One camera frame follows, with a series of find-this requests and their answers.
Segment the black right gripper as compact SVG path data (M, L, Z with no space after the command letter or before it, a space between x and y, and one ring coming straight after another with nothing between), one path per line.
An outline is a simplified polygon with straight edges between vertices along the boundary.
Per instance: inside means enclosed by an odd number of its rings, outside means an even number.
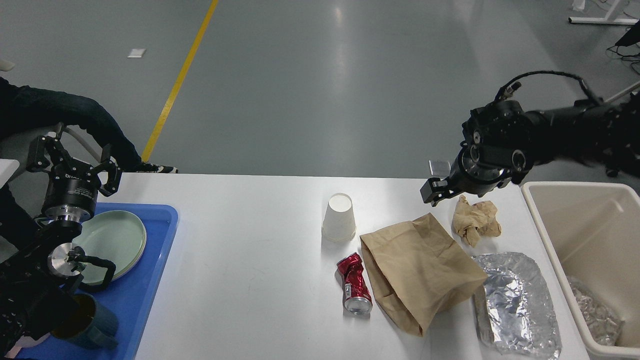
M455 198L461 193L482 198L496 188L505 187L510 180L510 170L474 162L470 146L463 146L449 176L428 178L420 188L420 195L423 203L436 207L444 199Z

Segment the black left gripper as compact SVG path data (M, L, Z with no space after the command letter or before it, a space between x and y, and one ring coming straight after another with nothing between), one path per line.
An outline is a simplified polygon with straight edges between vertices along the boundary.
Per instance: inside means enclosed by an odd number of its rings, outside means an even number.
M62 144L67 126L58 123L52 135L35 137L29 144L26 159L28 173L49 173L42 214L50 220L83 223L95 216L98 192L106 198L119 191L122 169L112 160L112 144L103 146L99 164L93 167L93 178L79 178L69 152ZM106 173L101 182L100 173Z

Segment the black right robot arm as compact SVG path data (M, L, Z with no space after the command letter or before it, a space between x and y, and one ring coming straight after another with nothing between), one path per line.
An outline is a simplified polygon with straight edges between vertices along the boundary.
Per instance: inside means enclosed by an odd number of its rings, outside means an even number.
M512 96L521 79L539 74L576 80L585 98L569 107L524 111ZM521 184L532 168L558 158L603 164L609 177L638 177L639 127L638 95L615 104L596 96L579 75L528 71L501 86L491 102L470 111L448 176L428 178L420 195L433 207L464 193L481 198L510 183Z

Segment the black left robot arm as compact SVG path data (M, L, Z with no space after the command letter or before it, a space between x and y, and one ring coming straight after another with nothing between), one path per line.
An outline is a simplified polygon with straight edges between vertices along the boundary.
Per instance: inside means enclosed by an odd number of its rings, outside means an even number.
M77 303L77 289L90 293L109 287L114 262L87 255L73 240L82 224L95 215L98 195L115 194L122 170L111 158L111 146L102 148L98 164L71 157L55 131L30 142L26 171L47 173L48 187L41 211L49 223L34 239L1 264L1 355L22 337L35 340L66 321Z

